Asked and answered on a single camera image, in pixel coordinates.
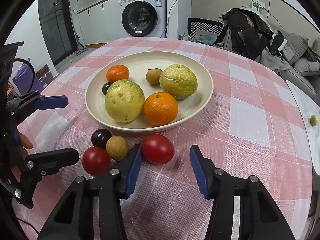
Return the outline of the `person's left hand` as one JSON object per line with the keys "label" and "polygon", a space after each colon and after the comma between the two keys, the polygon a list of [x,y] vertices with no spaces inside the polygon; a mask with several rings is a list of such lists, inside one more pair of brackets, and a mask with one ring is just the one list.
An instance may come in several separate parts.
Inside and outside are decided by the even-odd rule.
{"label": "person's left hand", "polygon": [[33,149],[33,144],[24,134],[18,132],[18,135],[20,137],[20,142],[22,145],[22,157],[25,158],[28,155],[28,150]]}

